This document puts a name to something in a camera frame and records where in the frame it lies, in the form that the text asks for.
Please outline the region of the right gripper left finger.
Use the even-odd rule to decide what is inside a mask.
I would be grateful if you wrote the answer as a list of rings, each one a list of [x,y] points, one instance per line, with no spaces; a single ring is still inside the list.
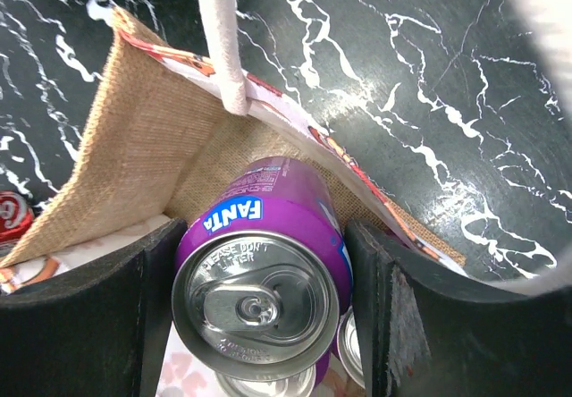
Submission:
[[[153,396],[180,219],[1,299],[3,396]]]

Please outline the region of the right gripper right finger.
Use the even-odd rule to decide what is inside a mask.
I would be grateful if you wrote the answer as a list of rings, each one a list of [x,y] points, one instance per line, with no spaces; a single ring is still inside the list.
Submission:
[[[347,224],[369,396],[568,396],[571,271],[483,283]]]

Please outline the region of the canvas tote bag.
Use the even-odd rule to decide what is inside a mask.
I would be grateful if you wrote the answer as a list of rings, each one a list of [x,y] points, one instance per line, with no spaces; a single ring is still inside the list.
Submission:
[[[362,221],[483,283],[571,271],[571,0],[165,0],[174,44],[101,1],[102,25],[64,28],[110,48],[75,163],[28,181],[10,163],[71,132],[58,107],[81,89],[36,58],[13,16],[29,2],[1,0],[25,52],[2,57],[5,83],[37,69],[46,104],[1,107],[1,178],[35,216],[1,259],[1,299],[173,219],[188,230],[271,156],[321,174],[348,254]],[[153,396],[220,392],[172,317]]]

